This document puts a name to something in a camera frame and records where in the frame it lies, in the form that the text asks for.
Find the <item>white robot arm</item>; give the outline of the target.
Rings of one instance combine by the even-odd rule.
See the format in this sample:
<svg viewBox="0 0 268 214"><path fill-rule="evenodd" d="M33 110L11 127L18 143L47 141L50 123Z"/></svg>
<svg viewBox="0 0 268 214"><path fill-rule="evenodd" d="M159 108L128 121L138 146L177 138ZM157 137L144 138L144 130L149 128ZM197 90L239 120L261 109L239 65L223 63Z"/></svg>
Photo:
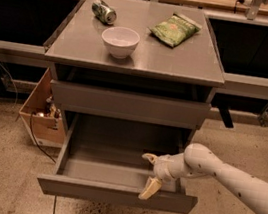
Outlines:
<svg viewBox="0 0 268 214"><path fill-rule="evenodd" d="M139 198L147 200L163 182L179 178L212 176L256 214L268 214L268 183L225 163L202 144L194 143L180 154L162 156L144 154L154 167Z"/></svg>

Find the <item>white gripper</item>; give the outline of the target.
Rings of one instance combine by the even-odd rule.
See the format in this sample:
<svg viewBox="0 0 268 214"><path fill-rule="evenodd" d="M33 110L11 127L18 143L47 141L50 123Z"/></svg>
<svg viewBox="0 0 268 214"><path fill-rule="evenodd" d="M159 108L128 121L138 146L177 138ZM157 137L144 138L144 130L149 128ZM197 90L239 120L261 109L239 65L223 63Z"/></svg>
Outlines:
<svg viewBox="0 0 268 214"><path fill-rule="evenodd" d="M142 158L154 166L155 177L148 178L145 188L138 195L139 199L147 200L151 198L161 189L162 181L175 180L181 177L184 165L182 154L157 156L153 153L144 153Z"/></svg>

